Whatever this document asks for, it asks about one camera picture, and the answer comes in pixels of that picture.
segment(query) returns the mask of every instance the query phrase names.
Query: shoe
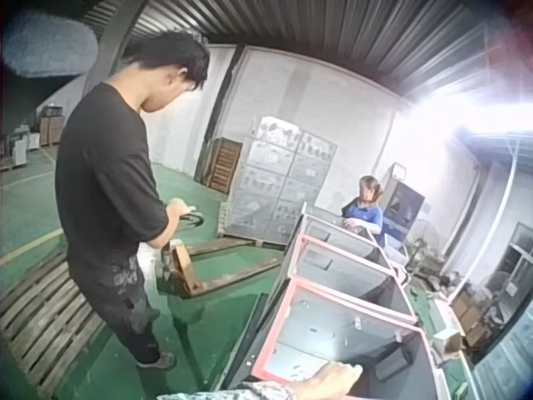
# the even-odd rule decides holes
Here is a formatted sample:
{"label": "shoe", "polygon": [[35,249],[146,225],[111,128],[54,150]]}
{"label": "shoe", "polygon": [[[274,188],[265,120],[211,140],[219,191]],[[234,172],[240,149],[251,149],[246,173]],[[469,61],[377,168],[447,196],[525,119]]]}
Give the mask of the shoe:
{"label": "shoe", "polygon": [[168,369],[174,366],[176,358],[171,352],[162,352],[159,359],[151,364],[145,364],[137,361],[139,368],[156,368],[156,369]]}

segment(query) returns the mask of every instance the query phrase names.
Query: metal roof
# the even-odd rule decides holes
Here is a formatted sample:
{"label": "metal roof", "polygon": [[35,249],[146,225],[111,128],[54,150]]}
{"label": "metal roof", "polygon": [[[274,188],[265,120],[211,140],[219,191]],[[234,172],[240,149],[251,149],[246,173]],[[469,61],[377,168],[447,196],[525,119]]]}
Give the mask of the metal roof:
{"label": "metal roof", "polygon": [[[501,53],[509,47],[501,39],[506,22],[487,23],[486,13],[482,18],[465,5],[473,2],[150,0],[129,46],[168,30],[193,28],[211,43],[254,44],[335,63],[414,103],[435,92],[491,101],[509,101],[517,93],[533,99],[531,73],[509,62],[516,57]],[[82,20],[100,35],[120,3],[103,0]],[[507,151],[502,137],[466,135],[465,143],[482,158]],[[523,148],[520,168],[533,173],[533,146]]]}

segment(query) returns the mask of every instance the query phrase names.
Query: woman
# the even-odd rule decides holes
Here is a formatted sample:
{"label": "woman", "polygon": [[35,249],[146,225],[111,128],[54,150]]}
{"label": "woman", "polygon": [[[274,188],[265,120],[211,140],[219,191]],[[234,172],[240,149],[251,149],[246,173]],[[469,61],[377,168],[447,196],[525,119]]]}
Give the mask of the woman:
{"label": "woman", "polygon": [[362,177],[359,181],[359,197],[354,198],[342,208],[345,218],[344,227],[355,232],[358,227],[364,227],[374,235],[379,242],[383,227],[383,210],[376,204],[383,194],[380,183],[371,175]]}

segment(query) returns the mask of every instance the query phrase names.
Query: pallet jack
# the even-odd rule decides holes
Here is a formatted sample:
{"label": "pallet jack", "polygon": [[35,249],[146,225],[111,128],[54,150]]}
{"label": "pallet jack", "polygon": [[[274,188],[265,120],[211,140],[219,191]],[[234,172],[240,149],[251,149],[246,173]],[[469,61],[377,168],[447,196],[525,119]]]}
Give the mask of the pallet jack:
{"label": "pallet jack", "polygon": [[[203,216],[199,212],[191,212],[181,217],[180,231],[198,227],[203,222]],[[161,250],[161,262],[156,264],[157,290],[181,298],[196,298],[281,265],[282,255],[280,254],[256,262],[242,271],[222,274],[210,281],[202,281],[195,274],[191,257],[250,245],[254,245],[254,241],[230,237],[221,237],[211,242],[201,242],[191,246],[185,246],[181,240],[174,239]]]}

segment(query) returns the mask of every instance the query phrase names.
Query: white wall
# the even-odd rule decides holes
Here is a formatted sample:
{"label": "white wall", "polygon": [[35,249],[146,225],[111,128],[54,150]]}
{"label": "white wall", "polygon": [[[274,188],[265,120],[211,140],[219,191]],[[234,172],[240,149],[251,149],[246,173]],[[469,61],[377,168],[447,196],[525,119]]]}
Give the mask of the white wall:
{"label": "white wall", "polygon": [[79,77],[75,78],[73,81],[63,86],[52,96],[42,102],[42,104],[37,107],[37,111],[41,112],[43,107],[53,103],[54,106],[63,107],[63,115],[65,115],[65,118],[68,119],[72,113],[72,110],[82,99],[83,86],[85,85],[86,79],[87,75],[80,75]]}
{"label": "white wall", "polygon": [[[465,274],[476,258],[500,206],[509,177],[508,168],[493,164],[465,233],[448,261],[448,268]],[[517,173],[498,228],[477,268],[471,283],[483,282],[500,263],[517,223],[533,228],[533,177]]]}
{"label": "white wall", "polygon": [[211,46],[204,88],[187,92],[153,113],[142,112],[147,126],[150,159],[193,176],[209,117],[235,46]]}
{"label": "white wall", "polygon": [[406,168],[405,183],[426,198],[430,211],[421,211],[418,219],[435,229],[438,242],[434,246],[442,249],[468,207],[478,173],[477,160],[456,138],[436,129],[417,127],[408,122],[404,112],[396,114],[376,177],[383,180],[393,163]]}
{"label": "white wall", "polygon": [[397,95],[355,73],[308,57],[250,47],[217,136],[241,142],[253,118],[272,115],[334,142],[337,154],[316,201],[334,213],[357,195],[361,176],[376,167],[376,176],[382,178],[399,162],[407,168],[406,183],[431,205],[430,213],[421,217],[435,226],[442,248],[466,205],[476,160],[454,138],[406,132],[401,125],[405,108]]}

